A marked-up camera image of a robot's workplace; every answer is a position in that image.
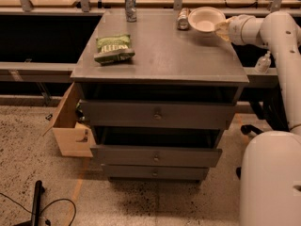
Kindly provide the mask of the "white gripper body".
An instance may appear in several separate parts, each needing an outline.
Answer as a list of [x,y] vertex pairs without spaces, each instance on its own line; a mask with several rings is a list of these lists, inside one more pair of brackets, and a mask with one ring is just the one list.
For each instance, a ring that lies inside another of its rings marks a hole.
[[251,44],[255,39],[254,16],[233,16],[229,25],[229,38],[235,45]]

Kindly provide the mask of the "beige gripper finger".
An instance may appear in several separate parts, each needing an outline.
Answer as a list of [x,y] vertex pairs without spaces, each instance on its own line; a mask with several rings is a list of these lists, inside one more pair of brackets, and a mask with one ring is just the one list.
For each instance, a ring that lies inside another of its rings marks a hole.
[[214,26],[214,33],[221,39],[233,42],[236,35],[236,16],[230,17]]

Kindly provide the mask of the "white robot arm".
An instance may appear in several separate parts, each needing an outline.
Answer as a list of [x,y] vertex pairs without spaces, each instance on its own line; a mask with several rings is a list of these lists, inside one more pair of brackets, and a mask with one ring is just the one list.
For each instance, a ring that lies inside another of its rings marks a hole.
[[233,16],[214,33],[236,45],[267,49],[275,62],[279,116],[284,131],[253,137],[246,146],[240,178],[239,226],[301,226],[301,54],[300,26],[287,12],[263,18]]

